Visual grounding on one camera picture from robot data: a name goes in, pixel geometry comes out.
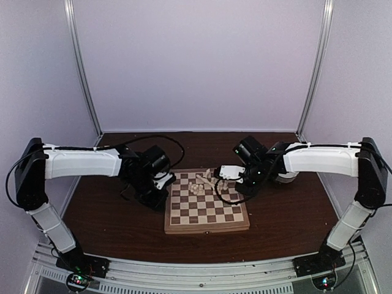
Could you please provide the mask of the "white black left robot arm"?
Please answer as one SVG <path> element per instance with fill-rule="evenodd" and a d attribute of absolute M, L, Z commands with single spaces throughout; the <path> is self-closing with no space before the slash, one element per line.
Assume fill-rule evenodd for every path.
<path fill-rule="evenodd" d="M 176 180 L 170 159 L 157 145 L 136 152 L 125 144 L 74 147 L 30 139 L 15 164 L 17 205 L 32 217 L 75 272 L 88 267 L 88 258 L 76 249 L 77 239 L 61 214 L 77 182 L 88 176 L 120 179 L 133 188 L 141 204 L 155 210 L 164 207 L 167 186 Z"/>

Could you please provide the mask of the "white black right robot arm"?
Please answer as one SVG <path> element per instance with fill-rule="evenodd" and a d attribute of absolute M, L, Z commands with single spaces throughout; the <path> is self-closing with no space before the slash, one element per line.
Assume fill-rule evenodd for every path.
<path fill-rule="evenodd" d="M 354 192 L 346 209 L 314 257 L 318 270 L 327 270 L 337 261 L 337 252 L 385 205 L 391 167 L 382 157 L 375 141 L 364 137 L 345 144 L 314 144 L 279 141 L 263 146 L 254 137 L 242 139 L 233 149 L 244 164 L 235 175 L 243 194 L 257 194 L 267 181 L 292 182 L 301 173 L 316 173 L 331 198 L 336 196 L 331 182 L 343 178 Z"/>

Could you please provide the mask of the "wooden chess board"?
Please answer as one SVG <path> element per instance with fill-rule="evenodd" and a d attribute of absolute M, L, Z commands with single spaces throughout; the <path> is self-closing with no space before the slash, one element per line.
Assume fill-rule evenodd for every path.
<path fill-rule="evenodd" d="M 246 204 L 229 205 L 243 196 L 235 190 L 235 182 L 228 182 L 227 190 L 218 190 L 219 181 L 213 176 L 208 179 L 213 185 L 205 184 L 196 175 L 204 177 L 204 168 L 177 169 L 176 181 L 168 188 L 164 231 L 168 235 L 210 234 L 245 231 L 250 228 Z M 189 183 L 204 185 L 203 195 L 193 195 Z"/>

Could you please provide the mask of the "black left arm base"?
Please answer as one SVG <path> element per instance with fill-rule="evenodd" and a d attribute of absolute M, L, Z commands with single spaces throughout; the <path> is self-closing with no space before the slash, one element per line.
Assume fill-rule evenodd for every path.
<path fill-rule="evenodd" d="M 58 247 L 52 243 L 53 249 L 58 257 L 56 266 L 72 271 L 82 276 L 105 278 L 110 261 L 102 257 L 86 255 L 78 240 L 75 240 L 75 247 L 66 253 L 62 253 Z"/>

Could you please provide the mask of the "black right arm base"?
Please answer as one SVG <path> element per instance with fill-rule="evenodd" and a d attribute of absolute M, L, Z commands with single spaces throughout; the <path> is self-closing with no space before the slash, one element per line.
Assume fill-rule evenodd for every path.
<path fill-rule="evenodd" d="M 316 254 L 293 259 L 293 266 L 298 277 L 332 271 L 346 264 L 342 251 L 322 245 Z"/>

